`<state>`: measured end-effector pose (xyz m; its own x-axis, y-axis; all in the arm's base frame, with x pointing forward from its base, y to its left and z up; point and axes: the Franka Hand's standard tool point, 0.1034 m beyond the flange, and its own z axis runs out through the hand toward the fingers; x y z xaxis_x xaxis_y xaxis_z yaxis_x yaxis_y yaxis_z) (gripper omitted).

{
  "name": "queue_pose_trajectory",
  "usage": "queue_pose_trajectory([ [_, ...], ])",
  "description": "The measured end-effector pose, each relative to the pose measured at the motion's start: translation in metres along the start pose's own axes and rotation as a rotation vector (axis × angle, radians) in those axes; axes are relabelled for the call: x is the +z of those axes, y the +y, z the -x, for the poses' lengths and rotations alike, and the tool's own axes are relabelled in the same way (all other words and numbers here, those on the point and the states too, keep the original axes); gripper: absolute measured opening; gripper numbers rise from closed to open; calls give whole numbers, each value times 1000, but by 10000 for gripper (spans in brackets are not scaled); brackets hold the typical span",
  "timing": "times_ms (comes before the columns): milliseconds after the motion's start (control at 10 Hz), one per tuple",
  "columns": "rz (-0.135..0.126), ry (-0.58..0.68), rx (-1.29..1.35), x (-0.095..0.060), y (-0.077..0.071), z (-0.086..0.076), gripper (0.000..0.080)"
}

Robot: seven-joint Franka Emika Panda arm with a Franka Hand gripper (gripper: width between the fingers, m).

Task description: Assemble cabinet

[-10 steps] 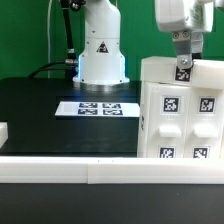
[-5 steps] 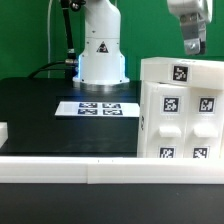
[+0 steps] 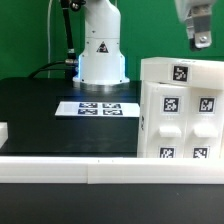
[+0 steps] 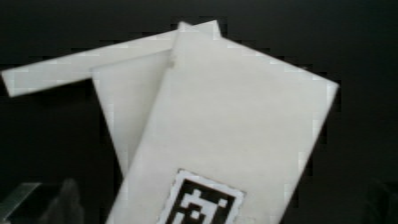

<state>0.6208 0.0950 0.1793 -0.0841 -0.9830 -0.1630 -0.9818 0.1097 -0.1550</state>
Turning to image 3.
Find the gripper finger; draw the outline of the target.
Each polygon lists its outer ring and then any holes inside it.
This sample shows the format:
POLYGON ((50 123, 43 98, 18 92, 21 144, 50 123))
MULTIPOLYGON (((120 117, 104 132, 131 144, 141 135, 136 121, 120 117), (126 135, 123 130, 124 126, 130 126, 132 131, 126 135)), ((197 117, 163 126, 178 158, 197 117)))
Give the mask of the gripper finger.
POLYGON ((212 8, 210 15, 190 17, 185 21, 189 45, 192 51, 208 48, 212 44, 211 15, 212 8))

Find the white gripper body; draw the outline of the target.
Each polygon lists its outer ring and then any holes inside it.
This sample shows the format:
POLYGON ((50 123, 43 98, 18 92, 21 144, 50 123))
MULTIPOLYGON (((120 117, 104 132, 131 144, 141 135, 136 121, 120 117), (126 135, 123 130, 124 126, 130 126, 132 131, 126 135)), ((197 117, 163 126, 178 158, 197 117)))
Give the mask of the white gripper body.
POLYGON ((174 0, 180 22, 190 17, 206 16, 211 14, 214 0, 174 0))

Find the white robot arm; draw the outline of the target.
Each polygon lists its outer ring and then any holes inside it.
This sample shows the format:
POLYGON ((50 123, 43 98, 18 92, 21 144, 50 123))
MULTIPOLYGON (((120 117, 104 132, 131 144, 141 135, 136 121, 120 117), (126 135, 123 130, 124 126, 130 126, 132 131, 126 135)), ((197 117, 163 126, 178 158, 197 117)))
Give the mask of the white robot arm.
MULTIPOLYGON (((212 6, 217 0, 174 0, 177 15, 186 24, 191 49, 212 43, 212 6)), ((110 91, 127 86, 125 57, 120 52, 121 14, 109 0, 84 0, 85 48, 78 58, 75 87, 110 91)))

